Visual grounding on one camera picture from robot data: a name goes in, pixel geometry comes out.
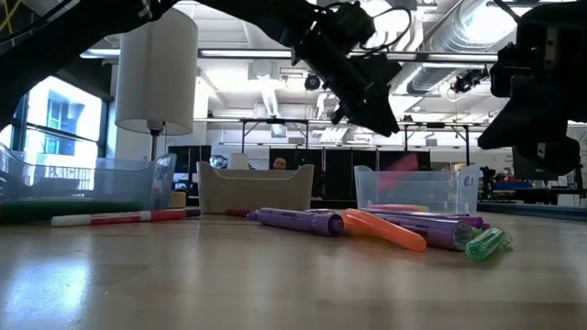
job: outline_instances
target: purple marker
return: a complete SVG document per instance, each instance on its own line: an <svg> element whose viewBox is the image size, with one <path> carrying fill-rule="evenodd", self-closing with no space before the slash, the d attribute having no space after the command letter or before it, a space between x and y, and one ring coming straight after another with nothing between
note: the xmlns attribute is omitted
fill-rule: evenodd
<svg viewBox="0 0 587 330"><path fill-rule="evenodd" d="M465 223L469 226L485 230L488 225L483 222L483 218L480 216L469 216L469 215L446 215L446 214L431 214L424 212L404 212L404 211L388 211L379 209L362 208L362 212L379 215L398 215L398 216L412 216L423 219L435 219L435 220L453 220Z"/></svg>
<svg viewBox="0 0 587 330"><path fill-rule="evenodd" d="M473 240L470 225L455 220L431 219L395 214L375 214L381 219L422 236L429 246L464 251Z"/></svg>
<svg viewBox="0 0 587 330"><path fill-rule="evenodd" d="M250 221L266 226L276 226L324 236L340 236L344 231L342 217L338 214L313 214L309 212L261 208L247 214Z"/></svg>
<svg viewBox="0 0 587 330"><path fill-rule="evenodd" d="M309 209L309 210L305 210L305 212L318 214L318 215L335 213L333 210L330 210L330 209Z"/></svg>

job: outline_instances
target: green marker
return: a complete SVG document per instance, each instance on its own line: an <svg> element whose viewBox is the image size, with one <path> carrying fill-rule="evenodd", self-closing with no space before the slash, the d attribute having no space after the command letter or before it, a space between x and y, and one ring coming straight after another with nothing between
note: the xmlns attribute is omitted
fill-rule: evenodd
<svg viewBox="0 0 587 330"><path fill-rule="evenodd" d="M498 249L512 246L512 237L500 228L485 230L465 247L465 253L472 259L481 261Z"/></svg>
<svg viewBox="0 0 587 330"><path fill-rule="evenodd" d="M475 238L483 233L482 229L475 228L475 227L471 227L471 229L473 231L473 238Z"/></svg>

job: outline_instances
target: clear plastic bin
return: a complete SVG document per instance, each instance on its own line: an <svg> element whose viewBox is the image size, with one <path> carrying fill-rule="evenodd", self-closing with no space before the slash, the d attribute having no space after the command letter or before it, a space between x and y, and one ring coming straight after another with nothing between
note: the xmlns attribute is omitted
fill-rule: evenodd
<svg viewBox="0 0 587 330"><path fill-rule="evenodd" d="M16 152L0 144L0 203L23 200L134 202L167 209L176 156L154 162Z"/></svg>
<svg viewBox="0 0 587 330"><path fill-rule="evenodd" d="M450 171L372 171L355 166L358 207L374 204L427 206L430 212L477 212L479 166Z"/></svg>

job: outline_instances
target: table surface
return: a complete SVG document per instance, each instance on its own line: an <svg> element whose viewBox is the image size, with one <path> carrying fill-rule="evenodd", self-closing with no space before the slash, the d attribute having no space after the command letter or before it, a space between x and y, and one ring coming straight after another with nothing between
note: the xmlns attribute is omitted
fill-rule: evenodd
<svg viewBox="0 0 587 330"><path fill-rule="evenodd" d="M0 329L585 329L587 224L486 221L484 262L207 216L0 226Z"/></svg>

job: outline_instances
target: marker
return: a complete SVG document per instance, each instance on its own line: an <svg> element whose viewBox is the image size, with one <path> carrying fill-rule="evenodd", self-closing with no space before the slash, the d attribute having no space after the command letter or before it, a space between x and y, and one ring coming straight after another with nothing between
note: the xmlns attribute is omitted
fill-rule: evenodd
<svg viewBox="0 0 587 330"><path fill-rule="evenodd" d="M469 242L465 248L465 253L471 259L482 261L497 250L510 248L513 241L512 237L504 232L503 229L492 228L484 231Z"/></svg>
<svg viewBox="0 0 587 330"><path fill-rule="evenodd" d="M312 214L309 212L261 208L247 214L250 221L324 236L340 236L344 225L338 214Z"/></svg>
<svg viewBox="0 0 587 330"><path fill-rule="evenodd" d="M464 251L467 243L473 240L471 227L459 221L395 214L375 215L389 223L417 233L431 247Z"/></svg>
<svg viewBox="0 0 587 330"><path fill-rule="evenodd" d="M384 204L384 205L370 205L369 208L389 211L412 211L412 212L426 212L427 206L423 205L407 205L407 204Z"/></svg>
<svg viewBox="0 0 587 330"><path fill-rule="evenodd" d="M110 214L77 214L54 216L51 219L51 226L99 226L130 224L139 222L181 220L187 217L194 217L199 215L200 210L162 210Z"/></svg>
<svg viewBox="0 0 587 330"><path fill-rule="evenodd" d="M440 219L440 220L454 220L465 223L475 228L486 230L489 228L488 224L483 222L483 218L480 216L468 216L468 215L451 215L451 214L431 214L424 212L405 212L405 211L390 211L380 210L373 208L361 208L361 211L368 212L371 214L382 214L382 215L400 215L400 216L415 216L428 219Z"/></svg>
<svg viewBox="0 0 587 330"><path fill-rule="evenodd" d="M415 252L426 250L426 241L420 235L391 224L377 215L348 209L342 213L342 219L351 234L380 237Z"/></svg>

